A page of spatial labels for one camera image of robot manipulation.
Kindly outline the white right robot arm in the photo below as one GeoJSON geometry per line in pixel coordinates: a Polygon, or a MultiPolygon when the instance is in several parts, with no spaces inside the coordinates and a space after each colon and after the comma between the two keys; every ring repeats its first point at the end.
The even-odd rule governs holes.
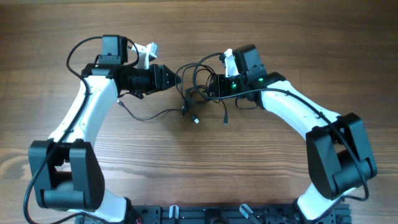
{"type": "Polygon", "coordinates": [[[219,56],[225,73],[211,84],[217,98],[245,98],[276,114],[306,142],[308,173],[312,183],[295,203],[304,223],[326,217],[344,199],[355,197],[363,187],[369,197],[368,180],[377,165],[361,118],[340,115],[314,103],[277,72],[269,73],[255,45],[228,49],[219,56]]]}

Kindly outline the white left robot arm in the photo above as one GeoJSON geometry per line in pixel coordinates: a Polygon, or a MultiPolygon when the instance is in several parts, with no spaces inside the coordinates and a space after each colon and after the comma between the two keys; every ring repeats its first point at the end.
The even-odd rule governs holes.
{"type": "Polygon", "coordinates": [[[156,43],[135,44],[102,35],[102,50],[79,73],[80,90],[58,128],[29,148],[32,173],[26,195],[41,208],[66,211],[81,222],[141,223],[131,201],[105,187],[93,147],[109,109],[125,95],[143,98],[167,90],[180,78],[157,65],[156,43]]]}

